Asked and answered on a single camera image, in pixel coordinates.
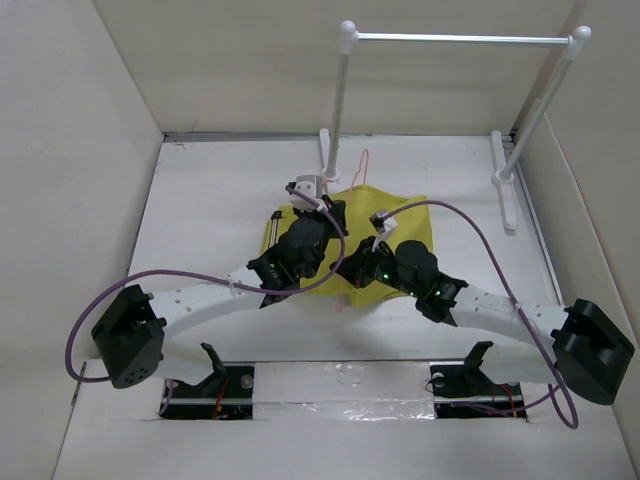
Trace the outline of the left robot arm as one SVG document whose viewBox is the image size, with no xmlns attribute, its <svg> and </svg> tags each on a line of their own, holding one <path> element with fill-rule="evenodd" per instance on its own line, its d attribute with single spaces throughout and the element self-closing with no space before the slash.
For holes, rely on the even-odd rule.
<svg viewBox="0 0 640 480">
<path fill-rule="evenodd" d="M 296 220 L 277 242 L 220 281 L 146 293 L 123 288 L 91 330 L 116 389 L 152 376 L 187 383 L 201 396 L 222 387 L 225 368 L 206 341 L 197 351 L 180 349 L 172 338 L 231 313 L 259 310 L 304 291 L 318 274 L 330 240 L 346 236 L 346 203 L 323 197 L 318 210 L 296 211 Z"/>
</svg>

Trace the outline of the pink wire hanger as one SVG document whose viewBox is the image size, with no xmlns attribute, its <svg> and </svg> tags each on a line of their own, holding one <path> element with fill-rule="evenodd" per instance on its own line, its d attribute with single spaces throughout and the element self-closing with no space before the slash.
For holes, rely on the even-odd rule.
<svg viewBox="0 0 640 480">
<path fill-rule="evenodd" d="M 358 180 L 359 176 L 362 176 L 361 186 L 366 184 L 368 165 L 369 165 L 369 150 L 364 149 L 360 157 L 358 170 L 354 174 L 354 177 L 351 181 L 351 186 L 349 187 L 348 190 L 344 190 L 341 192 L 341 195 L 342 195 L 341 200 L 343 200 L 346 204 L 348 204 L 351 201 L 351 198 L 353 196 L 353 190 L 356 187 L 356 181 Z M 346 245 L 351 248 L 351 250 L 348 252 L 348 255 L 351 255 L 352 253 L 355 252 L 355 249 L 359 245 L 359 240 L 356 240 L 355 235 L 351 234 L 347 238 Z M 340 313 L 342 311 L 345 301 L 349 299 L 349 294 L 344 294 L 346 288 L 348 287 L 346 288 L 340 287 L 337 284 L 339 279 L 340 277 L 337 274 L 335 274 L 331 279 L 332 288 L 335 290 L 335 295 L 336 295 L 336 302 L 335 302 L 336 313 Z"/>
</svg>

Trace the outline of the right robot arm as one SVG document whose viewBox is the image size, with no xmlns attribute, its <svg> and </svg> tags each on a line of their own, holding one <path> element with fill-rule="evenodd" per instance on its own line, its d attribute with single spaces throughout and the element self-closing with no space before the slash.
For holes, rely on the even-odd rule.
<svg viewBox="0 0 640 480">
<path fill-rule="evenodd" d="M 515 305 L 439 270 L 437 257 L 416 240 L 396 248 L 368 237 L 346 257 L 338 274 L 356 288 L 379 282 L 415 300 L 427 319 L 502 335 L 512 345 L 484 341 L 468 355 L 462 381 L 483 394 L 496 384 L 553 383 L 599 405 L 613 404 L 635 348 L 595 303 Z"/>
</svg>

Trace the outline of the yellow-green trousers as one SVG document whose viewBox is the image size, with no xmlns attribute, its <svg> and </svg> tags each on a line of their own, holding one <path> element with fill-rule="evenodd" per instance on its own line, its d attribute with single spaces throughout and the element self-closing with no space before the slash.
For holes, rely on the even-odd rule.
<svg viewBox="0 0 640 480">
<path fill-rule="evenodd" d="M 376 189 L 370 185 L 359 185 L 351 190 L 344 190 L 333 194 L 333 201 L 342 200 L 346 203 L 346 240 L 347 256 L 353 254 L 361 240 L 374 236 L 376 231 L 369 218 L 376 212 L 385 210 L 391 212 L 402 206 L 424 200 L 424 195 L 405 198 Z M 260 250 L 266 251 L 272 240 L 276 241 L 285 233 L 296 215 L 289 204 L 282 205 L 276 210 L 280 218 L 269 220 Z M 428 249 L 433 248 L 432 228 L 429 210 L 426 206 L 418 206 L 396 214 L 394 220 L 397 228 L 387 240 L 391 249 L 395 249 L 401 242 L 417 240 L 423 242 Z M 373 282 L 363 289 L 357 289 L 341 276 L 335 274 L 323 285 L 311 290 L 311 295 L 345 296 L 353 307 L 366 307 L 387 299 L 400 297 L 397 290 L 379 282 Z"/>
</svg>

